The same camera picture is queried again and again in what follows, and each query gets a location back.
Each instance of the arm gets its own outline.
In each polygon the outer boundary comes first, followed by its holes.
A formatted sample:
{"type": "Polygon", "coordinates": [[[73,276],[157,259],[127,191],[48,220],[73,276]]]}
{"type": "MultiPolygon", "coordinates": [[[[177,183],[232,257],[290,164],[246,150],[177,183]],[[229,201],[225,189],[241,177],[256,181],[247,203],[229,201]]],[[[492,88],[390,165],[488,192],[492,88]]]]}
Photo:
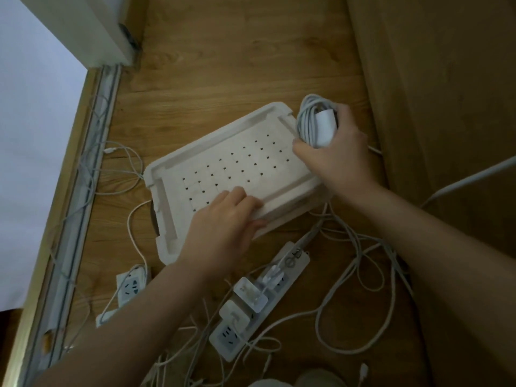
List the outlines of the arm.
{"type": "Polygon", "coordinates": [[[241,187],[219,194],[194,215],[177,262],[35,386],[139,386],[210,283],[230,272],[255,232],[266,225],[264,220],[250,221],[261,206],[241,187]]]}
{"type": "Polygon", "coordinates": [[[368,164],[367,137],[339,105],[331,144],[294,153],[383,237],[516,376],[516,260],[416,208],[381,187],[368,164]]]}

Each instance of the white pillar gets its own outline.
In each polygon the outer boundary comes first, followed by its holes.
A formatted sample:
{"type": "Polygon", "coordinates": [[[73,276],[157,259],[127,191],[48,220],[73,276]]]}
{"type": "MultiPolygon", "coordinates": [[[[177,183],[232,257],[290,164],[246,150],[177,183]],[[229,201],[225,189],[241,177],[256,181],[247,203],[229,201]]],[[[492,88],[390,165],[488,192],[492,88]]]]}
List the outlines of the white pillar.
{"type": "Polygon", "coordinates": [[[103,0],[21,0],[87,68],[132,65],[135,51],[103,0]]]}

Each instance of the hand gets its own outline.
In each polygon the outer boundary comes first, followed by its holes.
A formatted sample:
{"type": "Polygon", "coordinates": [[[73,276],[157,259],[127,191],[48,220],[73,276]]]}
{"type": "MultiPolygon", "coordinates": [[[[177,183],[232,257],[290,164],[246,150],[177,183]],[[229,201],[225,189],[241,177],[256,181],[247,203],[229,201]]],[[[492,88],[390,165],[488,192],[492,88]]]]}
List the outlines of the hand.
{"type": "Polygon", "coordinates": [[[327,147],[315,149],[296,139],[292,149],[330,190],[351,203],[379,185],[368,161],[367,136],[348,105],[338,105],[338,120],[339,129],[327,147]]]}
{"type": "Polygon", "coordinates": [[[266,220],[251,220],[262,206],[240,186],[223,191],[193,215],[178,262],[188,264],[203,279],[222,279],[248,250],[256,231],[267,225],[266,220]]]}

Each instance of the left hand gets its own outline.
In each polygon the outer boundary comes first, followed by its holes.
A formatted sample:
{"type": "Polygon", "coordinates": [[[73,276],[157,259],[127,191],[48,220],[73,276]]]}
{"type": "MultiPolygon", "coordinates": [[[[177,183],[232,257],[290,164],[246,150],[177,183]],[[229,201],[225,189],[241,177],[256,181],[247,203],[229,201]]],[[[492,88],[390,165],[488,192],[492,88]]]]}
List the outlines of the left hand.
{"type": "Polygon", "coordinates": [[[177,262],[187,264],[203,279],[222,279],[248,250],[256,231],[267,225],[266,220],[251,220],[262,206],[240,186],[223,191],[193,215],[177,262]]]}

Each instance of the molded pulp tray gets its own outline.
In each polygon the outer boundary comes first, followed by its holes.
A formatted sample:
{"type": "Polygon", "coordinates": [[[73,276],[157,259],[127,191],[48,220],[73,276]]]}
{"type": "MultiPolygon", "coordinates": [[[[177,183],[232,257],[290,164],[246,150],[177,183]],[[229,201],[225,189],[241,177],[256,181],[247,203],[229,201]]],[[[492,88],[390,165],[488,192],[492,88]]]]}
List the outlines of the molded pulp tray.
{"type": "Polygon", "coordinates": [[[242,186],[263,200],[253,218],[269,224],[256,236],[327,201],[330,192],[292,153],[294,137],[292,110],[274,102],[148,165],[161,261],[175,262],[193,215],[223,190],[242,186]]]}

